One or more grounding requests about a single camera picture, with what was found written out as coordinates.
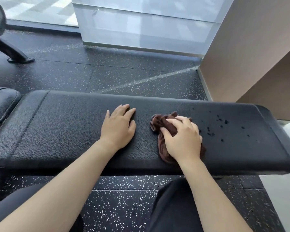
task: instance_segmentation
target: weight bench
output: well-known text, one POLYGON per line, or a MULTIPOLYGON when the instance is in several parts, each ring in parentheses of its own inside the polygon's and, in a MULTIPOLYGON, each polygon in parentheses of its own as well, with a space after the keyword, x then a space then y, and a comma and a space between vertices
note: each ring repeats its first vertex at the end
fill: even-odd
POLYGON ((290 138, 262 106, 44 90, 25 95, 0 121, 0 171, 56 175, 99 139, 106 110, 126 103, 136 107, 135 136, 103 175, 182 174, 178 166, 160 159, 157 134, 149 127, 154 114, 173 111, 199 126, 211 174, 290 172, 290 138))

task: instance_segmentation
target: cloth rag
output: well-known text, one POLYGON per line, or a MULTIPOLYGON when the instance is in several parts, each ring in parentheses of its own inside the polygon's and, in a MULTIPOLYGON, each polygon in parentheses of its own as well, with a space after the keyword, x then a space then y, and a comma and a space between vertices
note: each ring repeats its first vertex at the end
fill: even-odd
MULTIPOLYGON (((151 130, 159 133, 159 135, 158 135, 159 155, 160 155, 161 159, 168 164, 174 164, 174 163, 176 163, 176 160, 172 156, 170 156, 170 154, 168 153, 168 151, 166 149, 164 136, 163 136, 162 132, 160 131, 160 128, 161 127, 166 128, 170 132, 172 137, 174 137, 177 134, 177 129, 173 124, 168 122, 167 119, 176 119, 177 116, 178 116, 178 114, 176 111, 172 112, 169 115, 164 115, 164 116, 161 114, 156 114, 156 115, 153 115, 153 117, 151 118, 151 121, 149 123, 151 130)), ((203 146, 203 144, 201 144, 200 157, 203 157, 205 152, 206 152, 206 148, 203 146)))

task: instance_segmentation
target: wall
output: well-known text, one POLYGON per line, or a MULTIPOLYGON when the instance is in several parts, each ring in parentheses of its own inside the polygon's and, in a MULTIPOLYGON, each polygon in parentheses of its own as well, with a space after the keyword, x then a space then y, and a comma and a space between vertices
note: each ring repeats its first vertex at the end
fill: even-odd
POLYGON ((270 109, 277 119, 290 120, 290 52, 239 100, 270 109))
POLYGON ((290 0, 234 0, 199 71, 213 101, 236 102, 290 51, 290 0))

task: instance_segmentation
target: finger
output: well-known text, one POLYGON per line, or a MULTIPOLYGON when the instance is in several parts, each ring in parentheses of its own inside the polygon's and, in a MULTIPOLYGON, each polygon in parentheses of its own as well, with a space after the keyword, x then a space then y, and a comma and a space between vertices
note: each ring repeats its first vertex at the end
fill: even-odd
POLYGON ((177 128, 177 130, 179 130, 183 126, 182 122, 177 119, 167 119, 167 121, 173 124, 177 128))
POLYGON ((124 114, 125 114, 125 112, 126 112, 126 110, 129 108, 129 104, 125 104, 125 105, 123 105, 122 107, 120 107, 119 109, 118 109, 118 112, 117 112, 117 116, 123 116, 124 114))
POLYGON ((136 129, 136 123, 135 123, 134 120, 132 120, 132 121, 130 122, 129 132, 133 133, 133 135, 134 135, 134 133, 135 133, 135 129, 136 129))
POLYGON ((105 114, 105 120, 108 120, 108 119, 109 119, 109 110, 107 110, 105 114))
POLYGON ((115 110, 113 111, 113 113, 111 114, 111 116, 114 116, 117 114, 118 110, 122 107, 122 105, 119 105, 118 107, 115 108, 115 110))
POLYGON ((161 127, 160 131, 162 132, 165 140, 169 140, 172 137, 172 135, 166 128, 161 127))
POLYGON ((177 116, 176 119, 181 120, 184 125, 192 128, 192 124, 191 124, 191 121, 189 120, 189 118, 184 117, 184 116, 177 116))
POLYGON ((192 124, 193 129, 197 132, 197 134, 199 134, 199 127, 193 122, 191 122, 191 124, 192 124))
POLYGON ((135 113, 135 107, 130 109, 129 111, 127 111, 125 114, 124 114, 124 117, 126 117, 128 120, 131 119, 131 117, 133 116, 133 113, 135 113))

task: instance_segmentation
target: right hand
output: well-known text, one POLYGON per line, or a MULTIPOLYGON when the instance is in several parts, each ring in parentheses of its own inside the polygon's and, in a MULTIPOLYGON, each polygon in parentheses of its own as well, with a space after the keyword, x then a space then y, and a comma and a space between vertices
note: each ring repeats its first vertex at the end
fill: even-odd
POLYGON ((177 116, 176 118, 182 122, 176 119, 167 119, 177 128, 177 134, 174 137, 166 128, 160 128, 165 139, 166 149, 178 164, 199 160, 202 143, 199 128, 187 117, 177 116))

